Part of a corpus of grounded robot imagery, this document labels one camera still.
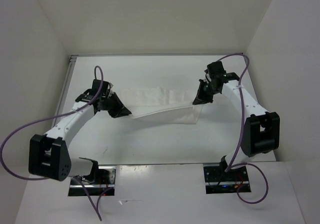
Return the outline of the white skirt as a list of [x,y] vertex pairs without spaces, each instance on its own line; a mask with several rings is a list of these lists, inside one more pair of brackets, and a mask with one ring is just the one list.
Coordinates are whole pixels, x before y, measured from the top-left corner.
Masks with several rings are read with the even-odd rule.
[[119,98],[135,120],[165,124],[196,124],[202,105],[193,105],[193,91],[158,88],[123,89]]

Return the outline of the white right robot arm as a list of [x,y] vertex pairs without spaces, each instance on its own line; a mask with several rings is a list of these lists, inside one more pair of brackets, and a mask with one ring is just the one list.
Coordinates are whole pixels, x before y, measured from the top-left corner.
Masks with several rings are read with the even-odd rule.
[[230,154],[222,157],[220,177],[231,180],[240,166],[259,154],[278,149],[280,116],[260,105],[241,84],[236,73],[205,74],[199,81],[193,105],[212,103],[217,94],[225,96],[240,113],[241,126],[238,143]]

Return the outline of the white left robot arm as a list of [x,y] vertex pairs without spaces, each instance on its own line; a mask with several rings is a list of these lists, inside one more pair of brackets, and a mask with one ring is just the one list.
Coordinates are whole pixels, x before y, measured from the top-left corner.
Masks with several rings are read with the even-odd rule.
[[71,115],[63,117],[45,134],[31,138],[29,173],[58,181],[68,176],[82,176],[87,183],[97,182],[100,176],[98,162],[86,157],[73,159],[68,148],[81,128],[99,111],[107,111],[112,118],[131,115],[115,92],[97,96],[80,94]]

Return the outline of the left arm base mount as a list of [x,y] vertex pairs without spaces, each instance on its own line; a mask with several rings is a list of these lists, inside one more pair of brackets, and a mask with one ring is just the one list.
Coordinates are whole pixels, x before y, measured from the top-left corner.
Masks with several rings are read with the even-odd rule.
[[[88,180],[87,177],[81,175],[76,176],[76,178],[87,189],[90,196],[114,196],[116,170],[116,166],[100,165],[95,180]],[[72,178],[70,180],[68,196],[86,196],[82,185]]]

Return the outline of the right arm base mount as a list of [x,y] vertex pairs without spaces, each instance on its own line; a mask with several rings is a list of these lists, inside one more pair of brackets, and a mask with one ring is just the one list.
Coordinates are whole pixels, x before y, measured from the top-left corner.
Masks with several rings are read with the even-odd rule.
[[225,172],[217,164],[203,166],[206,194],[226,194],[239,192],[251,192],[250,182],[246,167]]

